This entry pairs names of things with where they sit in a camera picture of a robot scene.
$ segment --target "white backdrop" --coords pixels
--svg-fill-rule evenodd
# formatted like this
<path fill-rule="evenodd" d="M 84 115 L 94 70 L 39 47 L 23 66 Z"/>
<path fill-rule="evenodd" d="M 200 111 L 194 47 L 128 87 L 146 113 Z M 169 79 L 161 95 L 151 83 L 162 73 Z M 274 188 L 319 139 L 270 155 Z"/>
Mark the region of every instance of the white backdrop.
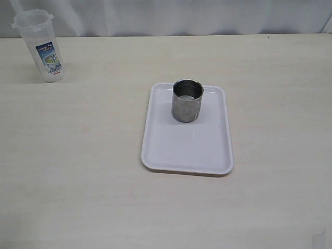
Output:
<path fill-rule="evenodd" d="M 19 0 L 45 9 L 57 36 L 212 35 L 331 31 L 332 0 Z M 18 37 L 0 0 L 0 37 Z"/>

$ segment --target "white table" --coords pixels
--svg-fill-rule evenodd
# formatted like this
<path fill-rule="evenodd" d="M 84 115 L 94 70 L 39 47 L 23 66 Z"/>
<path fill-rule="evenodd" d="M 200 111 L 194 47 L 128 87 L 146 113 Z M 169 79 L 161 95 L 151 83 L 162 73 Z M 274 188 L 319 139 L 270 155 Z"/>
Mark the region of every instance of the white table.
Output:
<path fill-rule="evenodd" d="M 332 36 L 59 38 L 69 75 L 43 83 L 0 39 L 0 248 L 332 246 Z M 150 88 L 227 94 L 235 168 L 152 173 Z"/>

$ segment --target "stainless steel cup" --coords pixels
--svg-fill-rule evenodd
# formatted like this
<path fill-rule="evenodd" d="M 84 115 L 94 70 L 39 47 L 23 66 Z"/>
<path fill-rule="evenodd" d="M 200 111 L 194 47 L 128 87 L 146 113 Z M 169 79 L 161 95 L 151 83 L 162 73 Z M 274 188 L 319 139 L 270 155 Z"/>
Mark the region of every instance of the stainless steel cup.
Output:
<path fill-rule="evenodd" d="M 173 86 L 172 115 L 184 123 L 193 122 L 199 115 L 203 86 L 192 79 L 182 79 Z"/>

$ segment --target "plastic tray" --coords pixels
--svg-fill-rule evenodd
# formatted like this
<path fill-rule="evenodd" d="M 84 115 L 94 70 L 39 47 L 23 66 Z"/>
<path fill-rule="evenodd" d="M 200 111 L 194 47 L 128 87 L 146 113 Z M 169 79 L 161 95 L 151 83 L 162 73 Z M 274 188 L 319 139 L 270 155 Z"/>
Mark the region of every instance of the plastic tray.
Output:
<path fill-rule="evenodd" d="M 155 171 L 225 175 L 234 166 L 226 96 L 219 87 L 203 86 L 199 117 L 181 123 L 171 114 L 170 83 L 150 93 L 141 160 Z"/>

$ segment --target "bottle label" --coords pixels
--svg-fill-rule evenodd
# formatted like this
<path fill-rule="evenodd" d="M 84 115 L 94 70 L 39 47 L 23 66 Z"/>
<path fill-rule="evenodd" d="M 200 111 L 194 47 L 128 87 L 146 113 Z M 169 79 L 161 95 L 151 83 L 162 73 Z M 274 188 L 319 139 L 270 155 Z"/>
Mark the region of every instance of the bottle label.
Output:
<path fill-rule="evenodd" d="M 45 43 L 36 47 L 46 71 L 50 74 L 59 74 L 62 68 L 53 43 Z"/>

